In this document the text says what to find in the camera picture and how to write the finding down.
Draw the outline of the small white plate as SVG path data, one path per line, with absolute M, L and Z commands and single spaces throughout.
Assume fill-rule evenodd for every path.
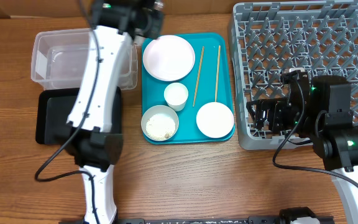
M 198 110 L 196 124 L 205 136 L 215 139 L 223 138 L 234 127 L 234 115 L 226 105 L 210 102 Z

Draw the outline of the white cup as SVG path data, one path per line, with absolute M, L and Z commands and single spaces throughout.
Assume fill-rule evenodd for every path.
M 174 111 L 181 111 L 188 99 L 188 89 L 182 83 L 171 83 L 164 90 L 164 99 Z

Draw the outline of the grey bowl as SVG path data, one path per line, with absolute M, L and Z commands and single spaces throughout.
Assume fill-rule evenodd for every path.
M 169 117 L 171 117 L 173 120 L 174 120 L 174 122 L 175 122 L 175 125 L 176 125 L 176 131 L 175 131 L 175 134 L 176 134 L 176 132 L 178 131 L 178 127 L 179 127 L 179 119 L 178 119 L 178 115 L 177 115 L 177 113 L 173 110 L 173 109 L 171 109 L 169 106 L 165 106 L 165 105 L 156 105 L 156 106 L 152 106 L 151 108 L 149 108 L 144 114 L 143 114 L 143 116 L 142 116 L 142 120 L 141 120 L 141 128 L 142 128 L 142 131 L 143 131 L 143 133 L 149 138 L 149 139 L 151 139 L 150 137 L 149 137 L 149 135 L 146 133 L 146 122 L 147 122 L 147 120 L 149 119 L 149 118 L 151 118 L 153 115 L 155 115 L 155 114 L 165 114 L 165 115 L 167 115 L 167 116 L 169 116 Z

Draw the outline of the pile of rice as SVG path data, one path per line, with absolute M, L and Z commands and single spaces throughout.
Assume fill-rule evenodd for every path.
M 165 114 L 155 114 L 146 122 L 146 133 L 155 141 L 165 141 L 176 131 L 174 120 Z

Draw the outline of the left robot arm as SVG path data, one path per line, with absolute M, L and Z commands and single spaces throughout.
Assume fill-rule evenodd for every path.
M 85 187 L 83 223 L 113 223 L 117 207 L 112 175 L 123 148 L 119 76 L 126 53 L 137 39 L 159 37 L 163 2 L 94 1 L 89 24 L 88 59 L 68 115 L 70 137 L 62 146 L 75 159 Z

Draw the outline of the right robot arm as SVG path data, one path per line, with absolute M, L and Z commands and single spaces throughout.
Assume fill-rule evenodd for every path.
M 317 172 L 331 176 L 341 198 L 348 223 L 358 223 L 358 126 L 352 123 L 351 84 L 344 77 L 322 75 L 310 78 L 302 68 L 285 70 L 280 81 L 289 95 L 250 101 L 246 104 L 254 126 L 269 124 L 273 133 L 288 130 L 312 143 L 323 169 L 289 166 L 286 170 Z

